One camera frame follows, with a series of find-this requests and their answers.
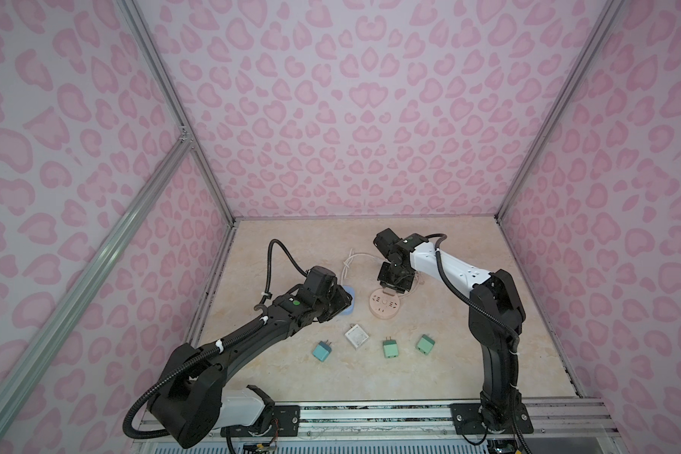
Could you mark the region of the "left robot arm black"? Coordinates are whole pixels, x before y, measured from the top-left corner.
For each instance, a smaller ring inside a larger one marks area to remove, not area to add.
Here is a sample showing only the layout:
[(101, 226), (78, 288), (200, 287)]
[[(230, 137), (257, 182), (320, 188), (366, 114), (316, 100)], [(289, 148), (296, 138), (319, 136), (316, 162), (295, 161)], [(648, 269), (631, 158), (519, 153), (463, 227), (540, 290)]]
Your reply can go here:
[(272, 304), (259, 305), (259, 316), (243, 327), (200, 347), (177, 347), (158, 381), (130, 407), (122, 423), (125, 435), (134, 440), (170, 436), (182, 448), (192, 448), (214, 429), (227, 436), (236, 428), (266, 434), (274, 420), (274, 401), (255, 385), (229, 392), (226, 384), (274, 344), (313, 323), (332, 320), (352, 302), (334, 272), (311, 268), (304, 282)]

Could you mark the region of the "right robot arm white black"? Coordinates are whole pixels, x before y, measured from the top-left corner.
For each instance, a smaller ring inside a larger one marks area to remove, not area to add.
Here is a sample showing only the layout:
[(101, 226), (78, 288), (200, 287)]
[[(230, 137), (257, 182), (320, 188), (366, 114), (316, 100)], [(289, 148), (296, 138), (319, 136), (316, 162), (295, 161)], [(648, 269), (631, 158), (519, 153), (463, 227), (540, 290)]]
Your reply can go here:
[(515, 435), (533, 431), (518, 389), (518, 346), (525, 309), (509, 272), (490, 272), (442, 250), (445, 234), (401, 238), (387, 228), (374, 246), (385, 261), (378, 281), (385, 289), (406, 293), (418, 274), (442, 282), (469, 307), (468, 328), (482, 350), (484, 382), (476, 425), (484, 432)]

